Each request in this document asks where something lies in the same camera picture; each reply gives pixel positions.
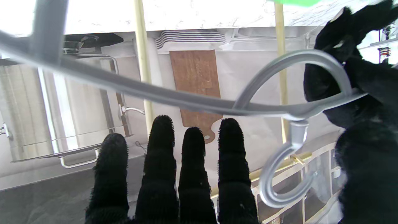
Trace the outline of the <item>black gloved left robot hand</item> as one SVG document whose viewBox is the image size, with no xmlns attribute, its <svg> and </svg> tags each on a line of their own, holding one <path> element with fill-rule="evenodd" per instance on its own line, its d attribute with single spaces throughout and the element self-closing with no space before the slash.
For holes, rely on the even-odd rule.
<svg viewBox="0 0 398 224">
<path fill-rule="evenodd" d="M 352 88 L 367 94 L 325 110 L 332 124 L 347 129 L 362 121 L 374 121 L 397 129 L 397 69 L 364 60 L 357 49 L 369 32 L 392 24 L 397 14 L 392 0 L 365 6 L 355 13 L 344 7 L 317 35 L 314 49 L 327 52 L 343 64 Z"/>
</svg>

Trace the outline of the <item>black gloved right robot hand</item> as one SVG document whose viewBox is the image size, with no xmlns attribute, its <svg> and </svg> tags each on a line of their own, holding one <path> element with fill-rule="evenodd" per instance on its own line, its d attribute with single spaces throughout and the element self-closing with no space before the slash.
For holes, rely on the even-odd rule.
<svg viewBox="0 0 398 224">
<path fill-rule="evenodd" d="M 224 119 L 219 132 L 219 213 L 210 198 L 205 143 L 197 127 L 186 130 L 182 167 L 175 190 L 174 129 L 169 116 L 152 126 L 134 218 L 127 201 L 128 151 L 120 134 L 108 135 L 94 167 L 95 183 L 86 224 L 259 224 L 243 132 Z M 386 126 L 361 122 L 336 144 L 347 181 L 340 192 L 341 224 L 397 223 L 397 139 Z"/>
</svg>

